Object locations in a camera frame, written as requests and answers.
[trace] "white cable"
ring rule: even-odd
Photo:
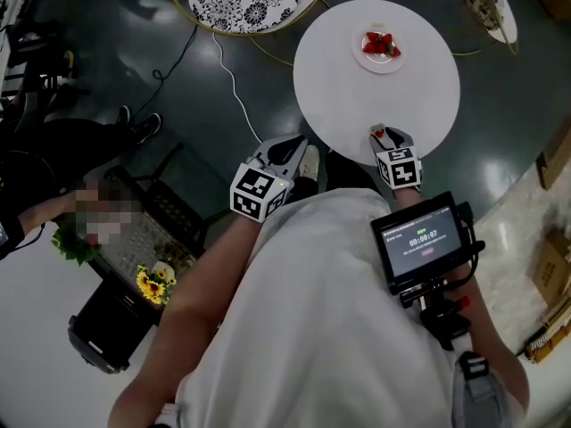
[[[258,140],[258,143],[261,144],[262,141],[261,141],[260,137],[258,136],[258,134],[256,133],[256,130],[253,129],[252,124],[250,123],[250,118],[248,118],[248,113],[246,112],[246,108],[245,108],[244,104],[242,103],[242,100],[240,100],[240,97],[236,94],[236,79],[234,78],[234,73],[232,71],[230,71],[228,68],[226,68],[226,65],[224,65],[224,62],[223,62],[224,51],[222,50],[222,46],[220,45],[220,43],[216,39],[214,32],[212,32],[212,39],[214,40],[214,43],[216,43],[216,46],[220,50],[220,66],[224,70],[226,70],[230,74],[230,76],[232,77],[232,93],[234,94],[234,97],[237,99],[237,101],[240,103],[240,106],[242,106],[242,110],[244,111],[244,116],[246,117],[246,122],[248,122],[248,127],[252,131],[254,137]]]

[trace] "gray floor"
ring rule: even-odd
[[[328,0],[339,4],[349,0]],[[487,46],[490,38],[458,0],[391,0],[430,21],[452,51]],[[571,23],[549,18],[539,0],[509,0],[519,30],[519,56],[501,44],[457,57],[459,114],[443,143],[423,160],[423,190],[452,190],[479,218],[529,168],[570,111]],[[304,30],[325,8],[319,4],[293,27],[261,44],[292,60]],[[157,87],[153,69],[166,73],[193,24],[170,0],[42,0],[37,20],[62,23],[77,56],[79,85],[91,90],[66,116],[111,122],[124,103],[137,109]],[[247,39],[219,37],[238,93],[262,138],[311,132],[297,105],[292,69],[272,61]],[[147,108],[165,128],[139,152],[123,157],[135,175],[152,171],[177,142],[186,148],[165,181],[200,214],[225,207],[238,164],[257,147],[219,66],[211,34],[199,29],[184,60]]]

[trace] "gray strap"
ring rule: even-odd
[[[452,399],[454,428],[513,428],[506,390],[493,374],[466,380],[456,362]]]

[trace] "white plate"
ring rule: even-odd
[[[351,39],[353,55],[359,65],[369,71],[380,74],[394,73],[404,63],[407,56],[406,45],[398,33],[389,29],[386,25],[383,25],[383,27],[379,27],[379,25],[380,22],[361,24],[353,31]],[[367,32],[390,33],[393,35],[393,43],[399,48],[401,55],[391,57],[389,54],[384,53],[363,53],[363,48],[368,43]]]

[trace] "green leaves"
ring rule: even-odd
[[[76,234],[75,224],[63,223],[55,230],[52,244],[66,260],[76,260],[81,266],[90,261],[101,250],[101,245],[91,245]]]

